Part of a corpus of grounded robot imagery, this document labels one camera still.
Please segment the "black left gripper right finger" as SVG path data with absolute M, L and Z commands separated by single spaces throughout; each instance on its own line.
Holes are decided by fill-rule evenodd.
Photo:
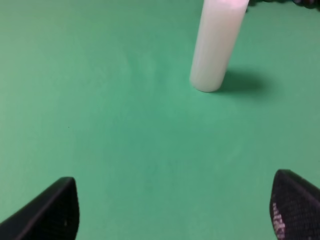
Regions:
M 320 239 L 320 189 L 291 170 L 275 173 L 269 214 L 278 240 Z

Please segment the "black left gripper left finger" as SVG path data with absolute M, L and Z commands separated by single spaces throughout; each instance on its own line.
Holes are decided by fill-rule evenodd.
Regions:
M 2 240 L 74 240 L 80 224 L 76 181 L 61 177 L 0 223 Z

